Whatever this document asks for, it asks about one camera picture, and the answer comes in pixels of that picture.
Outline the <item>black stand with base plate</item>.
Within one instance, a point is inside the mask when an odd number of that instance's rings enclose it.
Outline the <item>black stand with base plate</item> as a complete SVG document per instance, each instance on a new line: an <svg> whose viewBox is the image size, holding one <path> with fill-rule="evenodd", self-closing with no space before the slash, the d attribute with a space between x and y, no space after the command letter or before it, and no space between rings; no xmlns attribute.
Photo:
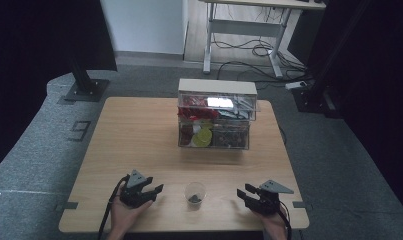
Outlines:
<svg viewBox="0 0 403 240"><path fill-rule="evenodd" d="M64 100L73 102L99 102L109 85L109 81L105 79L91 79L87 71L80 67L74 57L70 57L68 63L75 82L64 96Z"/></svg>

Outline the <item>yellow-green round packet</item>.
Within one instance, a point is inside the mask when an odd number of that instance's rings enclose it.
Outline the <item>yellow-green round packet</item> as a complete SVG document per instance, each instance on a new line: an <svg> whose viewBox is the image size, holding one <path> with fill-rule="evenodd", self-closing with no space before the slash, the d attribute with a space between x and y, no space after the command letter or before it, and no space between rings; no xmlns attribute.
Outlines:
<svg viewBox="0 0 403 240"><path fill-rule="evenodd" d="M212 132L210 129L202 128L192 137L192 142L196 147L207 147L212 140Z"/></svg>

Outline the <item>red packets pile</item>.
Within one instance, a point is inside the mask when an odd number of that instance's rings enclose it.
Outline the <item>red packets pile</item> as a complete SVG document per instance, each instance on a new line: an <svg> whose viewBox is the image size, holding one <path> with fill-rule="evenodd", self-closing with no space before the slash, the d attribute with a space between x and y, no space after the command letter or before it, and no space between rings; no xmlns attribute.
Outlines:
<svg viewBox="0 0 403 240"><path fill-rule="evenodd" d="M207 98L201 96L184 96L178 106L178 116L191 121L202 119L216 119L217 110L207 106Z"/></svg>

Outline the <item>person's right hand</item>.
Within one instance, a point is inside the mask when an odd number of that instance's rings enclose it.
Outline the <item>person's right hand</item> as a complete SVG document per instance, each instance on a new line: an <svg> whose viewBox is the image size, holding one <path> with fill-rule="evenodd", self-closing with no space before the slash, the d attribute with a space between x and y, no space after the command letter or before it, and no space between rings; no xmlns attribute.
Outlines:
<svg viewBox="0 0 403 240"><path fill-rule="evenodd" d="M270 240L287 240L287 230L284 220L276 213L275 215L263 216L254 212L260 219Z"/></svg>

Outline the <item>white frame desk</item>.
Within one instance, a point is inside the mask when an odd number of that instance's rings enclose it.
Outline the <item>white frame desk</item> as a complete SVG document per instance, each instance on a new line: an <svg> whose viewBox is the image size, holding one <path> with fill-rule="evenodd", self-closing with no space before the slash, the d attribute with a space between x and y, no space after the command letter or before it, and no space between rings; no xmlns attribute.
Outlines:
<svg viewBox="0 0 403 240"><path fill-rule="evenodd" d="M209 6L207 16L207 41L204 50L203 73L211 72L211 43L212 35L231 34L244 36L272 37L275 39L275 45L269 51L269 60L273 72L277 78L282 78L283 74L279 66L278 50L281 45L287 23L293 9L320 11L326 8L322 0L200 0ZM216 19L215 6L217 4L230 4L241 6L259 6L281 8L283 10L283 19L279 23L260 23L237 20Z"/></svg>

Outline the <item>black metal stand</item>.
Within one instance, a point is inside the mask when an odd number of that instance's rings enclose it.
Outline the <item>black metal stand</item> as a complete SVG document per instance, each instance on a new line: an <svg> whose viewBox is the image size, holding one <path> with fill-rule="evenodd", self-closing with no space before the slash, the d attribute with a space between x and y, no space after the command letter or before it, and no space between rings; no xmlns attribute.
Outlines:
<svg viewBox="0 0 403 240"><path fill-rule="evenodd" d="M307 72L314 83L292 90L299 112L340 118L340 97L334 87L337 62L343 48L366 11L371 0L329 0L313 44Z"/></svg>

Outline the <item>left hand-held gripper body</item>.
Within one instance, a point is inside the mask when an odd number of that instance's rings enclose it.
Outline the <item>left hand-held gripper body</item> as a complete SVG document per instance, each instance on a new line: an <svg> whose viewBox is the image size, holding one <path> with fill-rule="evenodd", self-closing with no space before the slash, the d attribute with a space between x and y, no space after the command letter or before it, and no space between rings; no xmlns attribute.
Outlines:
<svg viewBox="0 0 403 240"><path fill-rule="evenodd" d="M145 177L134 169L121 188L120 201L130 208L138 208L148 202L143 188L152 183L152 177Z"/></svg>

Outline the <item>grey floor socket cover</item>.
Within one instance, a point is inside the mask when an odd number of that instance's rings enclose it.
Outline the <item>grey floor socket cover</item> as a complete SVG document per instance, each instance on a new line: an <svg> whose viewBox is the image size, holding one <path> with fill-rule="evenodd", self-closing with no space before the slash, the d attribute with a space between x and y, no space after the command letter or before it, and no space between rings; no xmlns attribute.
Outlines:
<svg viewBox="0 0 403 240"><path fill-rule="evenodd" d="M67 137L67 139L73 142L82 142L88 132L90 125L90 121L75 121L70 130L70 135Z"/></svg>

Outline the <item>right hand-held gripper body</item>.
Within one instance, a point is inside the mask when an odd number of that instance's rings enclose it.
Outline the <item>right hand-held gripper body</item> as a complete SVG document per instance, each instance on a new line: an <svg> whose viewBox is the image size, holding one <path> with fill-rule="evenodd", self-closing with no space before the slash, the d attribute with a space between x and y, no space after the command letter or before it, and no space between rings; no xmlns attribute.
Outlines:
<svg viewBox="0 0 403 240"><path fill-rule="evenodd" d="M259 196L255 211L261 215L273 215L280 210L279 194L293 194L294 191L273 180L267 180L255 189Z"/></svg>

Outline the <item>person's left hand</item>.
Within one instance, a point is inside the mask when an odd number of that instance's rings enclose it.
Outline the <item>person's left hand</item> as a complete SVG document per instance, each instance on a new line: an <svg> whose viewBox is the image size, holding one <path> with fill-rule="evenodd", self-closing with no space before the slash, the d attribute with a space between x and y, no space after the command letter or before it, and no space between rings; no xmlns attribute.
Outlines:
<svg viewBox="0 0 403 240"><path fill-rule="evenodd" d="M120 194L117 194L112 201L111 229L107 240L123 240L126 233L137 222L139 216L152 204L153 201L149 200L137 208L129 208L120 200Z"/></svg>

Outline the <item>silver teal packets pile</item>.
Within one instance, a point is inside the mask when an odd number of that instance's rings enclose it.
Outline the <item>silver teal packets pile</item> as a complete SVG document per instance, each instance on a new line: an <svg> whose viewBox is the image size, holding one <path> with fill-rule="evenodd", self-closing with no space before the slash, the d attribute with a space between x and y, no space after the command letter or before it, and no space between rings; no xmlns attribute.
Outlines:
<svg viewBox="0 0 403 240"><path fill-rule="evenodd" d="M256 103L243 97L225 98L217 111L222 118L254 121Z"/></svg>

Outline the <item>black curtain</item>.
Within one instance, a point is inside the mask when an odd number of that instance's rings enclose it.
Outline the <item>black curtain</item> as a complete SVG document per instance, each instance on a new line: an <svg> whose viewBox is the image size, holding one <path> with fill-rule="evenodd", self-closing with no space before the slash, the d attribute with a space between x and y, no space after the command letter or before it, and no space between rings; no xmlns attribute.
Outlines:
<svg viewBox="0 0 403 240"><path fill-rule="evenodd" d="M50 80L116 69L101 0L0 0L0 163L39 111Z"/></svg>
<svg viewBox="0 0 403 240"><path fill-rule="evenodd" d="M403 0L325 0L308 66L403 206Z"/></svg>

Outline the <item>clear plastic cup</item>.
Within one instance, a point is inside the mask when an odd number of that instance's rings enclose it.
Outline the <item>clear plastic cup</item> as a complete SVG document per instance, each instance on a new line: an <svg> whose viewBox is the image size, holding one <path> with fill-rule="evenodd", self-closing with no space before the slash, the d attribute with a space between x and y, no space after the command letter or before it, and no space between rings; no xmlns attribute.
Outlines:
<svg viewBox="0 0 403 240"><path fill-rule="evenodd" d="M198 204L190 203L188 199L192 195L198 195L202 199L202 202ZM199 209L206 197L206 187L200 182L191 182L185 187L184 197L190 209Z"/></svg>

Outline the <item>dark brown packets pile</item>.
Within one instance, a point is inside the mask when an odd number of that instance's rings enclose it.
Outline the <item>dark brown packets pile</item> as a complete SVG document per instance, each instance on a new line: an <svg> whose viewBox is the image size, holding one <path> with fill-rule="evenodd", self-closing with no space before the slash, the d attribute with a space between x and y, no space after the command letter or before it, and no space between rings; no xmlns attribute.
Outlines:
<svg viewBox="0 0 403 240"><path fill-rule="evenodd" d="M235 124L217 124L212 129L212 146L228 149L249 148L248 122Z"/></svg>

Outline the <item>clear acrylic drawer organizer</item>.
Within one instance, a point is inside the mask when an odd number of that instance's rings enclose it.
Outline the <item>clear acrylic drawer organizer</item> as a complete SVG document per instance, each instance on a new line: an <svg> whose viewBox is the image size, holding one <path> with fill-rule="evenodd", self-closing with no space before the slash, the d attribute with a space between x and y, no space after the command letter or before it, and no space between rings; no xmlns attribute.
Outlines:
<svg viewBox="0 0 403 240"><path fill-rule="evenodd" d="M253 82L181 78L177 107L180 147L249 148L257 112Z"/></svg>

